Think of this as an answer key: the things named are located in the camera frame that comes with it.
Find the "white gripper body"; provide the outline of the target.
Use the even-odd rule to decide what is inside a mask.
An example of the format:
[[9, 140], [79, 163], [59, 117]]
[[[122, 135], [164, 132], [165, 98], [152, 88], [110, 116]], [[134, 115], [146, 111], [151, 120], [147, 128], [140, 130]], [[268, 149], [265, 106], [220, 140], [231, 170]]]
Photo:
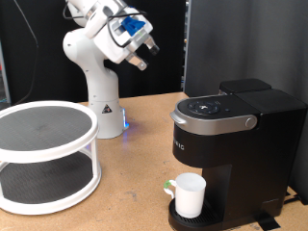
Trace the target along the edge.
[[144, 44], [153, 30], [145, 12], [129, 7], [122, 0], [103, 0], [103, 27], [95, 45], [113, 63], [120, 64]]

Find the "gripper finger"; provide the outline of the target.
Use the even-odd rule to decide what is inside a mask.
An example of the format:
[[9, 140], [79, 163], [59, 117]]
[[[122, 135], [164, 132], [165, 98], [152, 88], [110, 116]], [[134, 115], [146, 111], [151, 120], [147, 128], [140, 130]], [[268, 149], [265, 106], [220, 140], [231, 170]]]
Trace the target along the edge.
[[147, 48], [149, 49], [150, 53], [153, 56], [156, 56], [159, 51], [160, 48], [159, 46], [156, 44], [155, 40], [153, 39], [153, 37], [149, 36], [145, 41], [144, 44], [147, 46]]
[[126, 57], [129, 64], [136, 66], [139, 70], [144, 71], [147, 68], [147, 62], [140, 58], [136, 53], [131, 53]]

